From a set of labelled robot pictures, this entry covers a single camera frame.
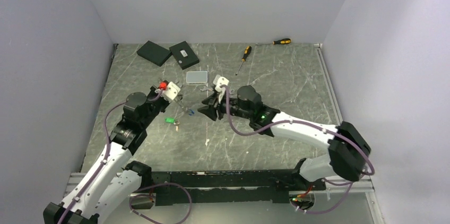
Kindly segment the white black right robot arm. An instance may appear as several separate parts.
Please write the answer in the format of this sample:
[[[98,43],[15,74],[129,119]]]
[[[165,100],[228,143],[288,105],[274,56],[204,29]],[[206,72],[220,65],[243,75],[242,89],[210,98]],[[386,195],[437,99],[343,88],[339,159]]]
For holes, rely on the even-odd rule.
[[[298,189],[306,189],[312,182],[330,176],[357,182],[375,173],[369,160],[369,144],[349,122],[326,125],[291,116],[264,104],[250,85],[240,87],[235,98],[230,96],[226,85],[216,86],[202,104],[199,113],[213,121],[226,118],[238,135],[285,137],[326,151],[323,156],[304,158],[297,163],[292,182]]]

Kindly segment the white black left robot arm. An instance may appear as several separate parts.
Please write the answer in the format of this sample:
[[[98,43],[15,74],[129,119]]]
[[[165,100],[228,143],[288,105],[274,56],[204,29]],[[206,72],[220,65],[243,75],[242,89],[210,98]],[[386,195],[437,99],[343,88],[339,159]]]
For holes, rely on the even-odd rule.
[[[129,160],[147,137],[148,126],[179,94],[178,85],[162,82],[148,94],[134,92],[118,104],[122,118],[106,132],[100,156],[60,203],[47,205],[44,222],[104,223],[131,193],[148,191],[153,183],[151,167]]]

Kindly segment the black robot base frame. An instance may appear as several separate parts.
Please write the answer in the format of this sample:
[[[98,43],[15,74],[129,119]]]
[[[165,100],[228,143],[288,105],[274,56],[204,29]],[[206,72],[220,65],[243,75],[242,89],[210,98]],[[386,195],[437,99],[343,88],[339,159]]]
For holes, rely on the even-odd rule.
[[[297,169],[152,171],[138,192],[155,196],[157,206],[182,203],[288,203],[298,194],[324,191],[320,179],[303,180]]]

